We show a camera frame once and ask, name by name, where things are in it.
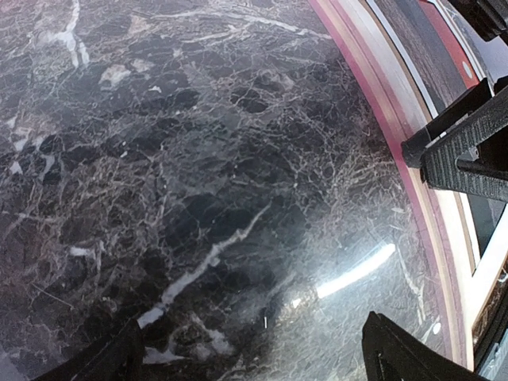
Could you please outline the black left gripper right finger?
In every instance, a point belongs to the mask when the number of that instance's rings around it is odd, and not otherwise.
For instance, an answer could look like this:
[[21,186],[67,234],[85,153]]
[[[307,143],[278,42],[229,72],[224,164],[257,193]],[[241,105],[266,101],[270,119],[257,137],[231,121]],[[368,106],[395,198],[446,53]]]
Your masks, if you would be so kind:
[[482,381],[484,378],[426,347],[383,314],[372,311],[362,328],[368,381]]

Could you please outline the brown cardboard backing board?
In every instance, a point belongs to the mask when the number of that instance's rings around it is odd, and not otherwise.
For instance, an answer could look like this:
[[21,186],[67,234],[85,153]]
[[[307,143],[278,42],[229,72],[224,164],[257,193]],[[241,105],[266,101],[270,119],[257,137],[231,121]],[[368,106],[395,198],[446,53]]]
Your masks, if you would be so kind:
[[493,308],[489,305],[507,275],[507,204],[457,193],[465,252],[459,256],[463,316],[473,351],[486,336]]

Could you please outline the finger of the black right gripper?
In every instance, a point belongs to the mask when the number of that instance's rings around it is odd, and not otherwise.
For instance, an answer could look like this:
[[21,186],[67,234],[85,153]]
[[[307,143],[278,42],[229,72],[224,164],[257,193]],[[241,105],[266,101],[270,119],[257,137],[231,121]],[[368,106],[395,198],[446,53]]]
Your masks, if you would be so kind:
[[507,88],[438,137],[421,157],[434,189],[507,201]]
[[473,114],[490,99],[491,88],[487,78],[467,89],[437,117],[401,143],[402,157],[406,166],[420,168],[421,157],[432,142],[451,129],[460,119]]

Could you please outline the red and grey photo print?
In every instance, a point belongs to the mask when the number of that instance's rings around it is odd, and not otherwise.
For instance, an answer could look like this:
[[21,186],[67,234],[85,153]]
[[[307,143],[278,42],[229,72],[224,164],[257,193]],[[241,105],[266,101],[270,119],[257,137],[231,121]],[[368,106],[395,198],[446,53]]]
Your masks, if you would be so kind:
[[442,1],[377,1],[387,31],[404,48],[433,117],[485,74]]

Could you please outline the white mat board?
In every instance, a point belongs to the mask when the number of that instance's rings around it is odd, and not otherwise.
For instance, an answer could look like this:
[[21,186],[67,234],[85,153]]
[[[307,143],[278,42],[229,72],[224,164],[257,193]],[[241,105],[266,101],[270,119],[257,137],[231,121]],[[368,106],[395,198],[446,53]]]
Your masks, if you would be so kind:
[[[370,1],[423,97],[432,117],[482,79],[507,74],[507,46],[483,41],[446,1]],[[473,329],[488,322],[491,295],[507,258],[507,205],[456,194],[464,229],[468,271],[464,314]]]

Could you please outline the light wooden picture frame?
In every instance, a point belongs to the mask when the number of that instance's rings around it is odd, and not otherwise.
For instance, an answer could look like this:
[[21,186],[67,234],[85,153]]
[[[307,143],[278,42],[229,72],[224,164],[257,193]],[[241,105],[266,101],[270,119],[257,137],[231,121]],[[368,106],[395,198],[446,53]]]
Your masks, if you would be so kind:
[[448,339],[446,355],[474,367],[463,316],[459,276],[464,235],[456,193],[433,190],[418,169],[407,167],[401,143],[431,120],[423,97],[401,55],[368,5],[369,1],[312,1],[314,12],[340,49],[360,85],[394,157],[422,238],[431,278],[437,281],[439,311]]

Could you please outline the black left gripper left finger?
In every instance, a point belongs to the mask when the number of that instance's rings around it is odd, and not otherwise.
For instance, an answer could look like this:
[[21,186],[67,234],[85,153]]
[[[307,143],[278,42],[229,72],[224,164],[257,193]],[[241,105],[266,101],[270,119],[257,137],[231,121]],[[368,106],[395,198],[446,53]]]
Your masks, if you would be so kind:
[[130,319],[115,334],[109,333],[75,357],[35,380],[140,380],[144,356],[141,328]]

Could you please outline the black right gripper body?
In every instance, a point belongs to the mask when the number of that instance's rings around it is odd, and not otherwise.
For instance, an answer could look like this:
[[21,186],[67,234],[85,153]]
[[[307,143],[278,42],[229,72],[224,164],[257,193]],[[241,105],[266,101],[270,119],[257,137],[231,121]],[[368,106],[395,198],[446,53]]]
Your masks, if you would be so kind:
[[507,42],[506,0],[452,0],[452,6],[483,40]]

